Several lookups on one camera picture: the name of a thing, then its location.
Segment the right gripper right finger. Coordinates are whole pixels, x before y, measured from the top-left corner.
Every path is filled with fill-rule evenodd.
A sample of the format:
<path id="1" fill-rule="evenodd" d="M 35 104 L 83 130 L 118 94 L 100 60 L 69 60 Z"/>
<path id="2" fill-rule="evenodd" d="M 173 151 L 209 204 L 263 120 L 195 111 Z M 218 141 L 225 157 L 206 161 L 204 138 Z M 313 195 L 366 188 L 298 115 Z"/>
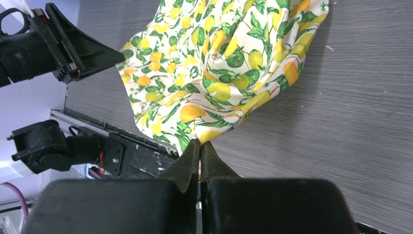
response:
<path id="1" fill-rule="evenodd" d="M 200 149 L 203 233 L 354 234 L 339 188 L 324 179 L 243 178 L 210 142 Z"/>

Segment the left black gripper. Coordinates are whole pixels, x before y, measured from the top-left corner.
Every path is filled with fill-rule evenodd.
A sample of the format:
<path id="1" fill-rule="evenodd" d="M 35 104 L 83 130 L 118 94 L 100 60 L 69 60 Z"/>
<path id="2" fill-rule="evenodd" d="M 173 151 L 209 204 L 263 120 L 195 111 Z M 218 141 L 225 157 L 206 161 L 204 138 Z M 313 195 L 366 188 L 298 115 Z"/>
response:
<path id="1" fill-rule="evenodd" d="M 36 36 L 41 68 L 66 84 L 83 80 L 125 60 L 125 56 L 74 26 L 54 3 L 32 10 L 29 32 Z"/>

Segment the yellow floral garment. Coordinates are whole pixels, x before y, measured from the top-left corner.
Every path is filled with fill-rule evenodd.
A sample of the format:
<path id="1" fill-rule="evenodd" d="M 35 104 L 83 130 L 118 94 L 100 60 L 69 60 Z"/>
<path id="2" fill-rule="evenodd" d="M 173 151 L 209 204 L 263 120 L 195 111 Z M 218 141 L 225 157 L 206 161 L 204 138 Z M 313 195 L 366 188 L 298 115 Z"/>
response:
<path id="1" fill-rule="evenodd" d="M 300 77 L 327 0 L 163 0 L 117 64 L 144 135 L 182 153 Z"/>

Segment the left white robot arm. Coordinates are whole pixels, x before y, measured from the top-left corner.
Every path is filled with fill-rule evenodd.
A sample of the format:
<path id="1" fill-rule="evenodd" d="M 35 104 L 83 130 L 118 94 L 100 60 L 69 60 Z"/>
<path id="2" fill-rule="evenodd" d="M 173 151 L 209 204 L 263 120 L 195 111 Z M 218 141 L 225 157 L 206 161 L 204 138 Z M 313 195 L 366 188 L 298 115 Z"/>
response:
<path id="1" fill-rule="evenodd" d="M 22 26 L 0 26 L 0 178 L 9 180 L 78 164 L 102 164 L 105 139 L 65 136 L 55 120 L 41 121 L 63 104 L 66 85 L 122 62 L 124 56 L 79 30 L 54 3 L 32 9 L 3 0 L 2 20 L 20 14 Z"/>

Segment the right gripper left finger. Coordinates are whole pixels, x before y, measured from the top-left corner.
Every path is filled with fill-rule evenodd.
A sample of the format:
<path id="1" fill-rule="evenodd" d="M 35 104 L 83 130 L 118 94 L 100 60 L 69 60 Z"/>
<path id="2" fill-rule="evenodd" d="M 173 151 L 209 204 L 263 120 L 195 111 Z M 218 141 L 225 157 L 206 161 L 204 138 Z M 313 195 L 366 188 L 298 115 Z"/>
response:
<path id="1" fill-rule="evenodd" d="M 194 234 L 200 142 L 152 179 L 72 179 L 50 183 L 24 234 Z"/>

